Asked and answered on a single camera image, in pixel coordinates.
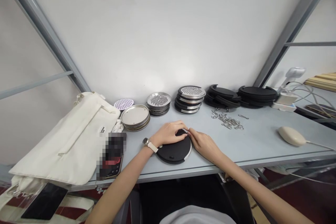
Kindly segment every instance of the gray metal post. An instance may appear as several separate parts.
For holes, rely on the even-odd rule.
[[[66,51],[62,42],[58,38],[48,19],[42,12],[36,0],[15,0],[20,6],[26,17],[32,23],[37,33],[41,36],[47,47],[50,49],[58,63],[65,72],[72,71],[68,75],[71,81],[81,92],[90,92],[90,88],[80,74],[70,55]]]
[[[300,0],[253,86],[263,87],[320,0]]]

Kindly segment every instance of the white mouse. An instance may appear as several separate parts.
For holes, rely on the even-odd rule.
[[[278,129],[280,136],[287,142],[295,146],[302,146],[307,140],[297,130],[290,127],[280,127]]]

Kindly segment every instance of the white wall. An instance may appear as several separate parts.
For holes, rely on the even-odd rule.
[[[37,0],[92,90],[252,85],[299,0]]]
[[[63,70],[14,0],[0,0],[0,90]],[[27,154],[72,108],[69,78],[0,100],[0,164]]]
[[[320,0],[294,42],[336,41],[336,0]],[[266,86],[279,87],[291,67],[305,67],[304,82],[318,74],[336,72],[336,47],[290,47]]]

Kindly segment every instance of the black lid stack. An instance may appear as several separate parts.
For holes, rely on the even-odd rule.
[[[180,87],[175,99],[175,108],[185,114],[196,113],[200,109],[205,95],[205,90],[198,86]]]
[[[205,96],[204,102],[212,107],[218,107],[222,109],[238,108],[240,107],[241,97],[237,93],[217,87],[217,84],[211,85]]]
[[[237,94],[241,96],[242,107],[257,109],[270,106],[278,98],[278,93],[270,87],[245,87],[239,88]]]

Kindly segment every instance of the stack of lids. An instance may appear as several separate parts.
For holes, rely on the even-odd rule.
[[[212,107],[229,109],[240,107],[240,100],[241,97],[237,93],[214,84],[209,87],[204,102]]]
[[[241,96],[240,104],[242,107],[257,109],[270,106],[278,98],[278,93],[270,87],[245,87],[239,88],[237,93]]]
[[[139,131],[145,128],[151,117],[148,108],[144,105],[133,105],[121,113],[121,122],[129,131]]]
[[[150,115],[163,116],[170,108],[172,98],[166,93],[154,93],[147,97],[147,107]]]
[[[175,108],[185,114],[196,113],[200,109],[205,95],[205,90],[198,86],[180,87],[175,99]]]

